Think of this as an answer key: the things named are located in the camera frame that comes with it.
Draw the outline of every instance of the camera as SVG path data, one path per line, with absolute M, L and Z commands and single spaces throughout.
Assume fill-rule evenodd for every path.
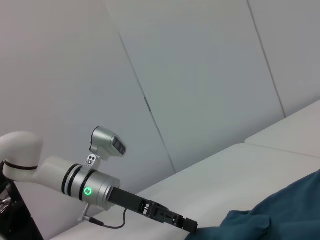
M 123 157 L 127 147 L 120 137 L 114 132 L 98 126 L 91 135 L 90 152 L 107 160 L 108 157 Z

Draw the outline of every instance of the white table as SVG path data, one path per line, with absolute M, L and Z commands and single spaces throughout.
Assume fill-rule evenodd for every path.
M 315 157 L 249 144 L 234 145 L 142 191 L 139 196 L 198 221 L 219 226 L 230 210 L 250 210 L 269 195 L 320 168 Z M 123 208 L 96 216 L 107 225 L 122 224 Z M 187 232 L 137 213 L 126 213 L 126 226 L 111 230 L 83 222 L 54 240 L 183 240 Z
M 245 143 L 320 158 L 320 101 L 249 137 Z

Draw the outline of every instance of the blue fabric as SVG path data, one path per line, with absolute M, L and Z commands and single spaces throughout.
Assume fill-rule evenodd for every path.
M 186 240 L 319 239 L 320 171 L 269 196 L 251 211 L 230 211 L 219 227 L 199 228 L 196 234 L 186 238 Z

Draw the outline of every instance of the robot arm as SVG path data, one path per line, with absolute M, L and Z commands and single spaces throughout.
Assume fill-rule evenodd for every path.
M 119 205 L 160 223 L 196 232 L 197 222 L 185 219 L 159 203 L 119 189 L 119 179 L 97 171 L 101 160 L 126 154 L 126 145 L 115 133 L 100 126 L 93 131 L 90 146 L 93 154 L 84 165 L 49 157 L 38 167 L 42 146 L 42 139 L 31 132 L 13 132 L 0 137 L 3 174 L 11 180 L 41 184 L 87 203 L 80 220 L 103 226 L 102 222 L 86 216 L 89 206 L 107 211 L 113 205 Z

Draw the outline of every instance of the green led light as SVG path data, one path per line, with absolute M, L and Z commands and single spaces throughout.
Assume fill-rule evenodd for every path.
M 91 194 L 92 194 L 92 189 L 91 189 L 91 187 L 86 187 L 85 189 L 84 189 L 84 194 L 85 195 L 87 195 L 87 196 L 90 196 Z

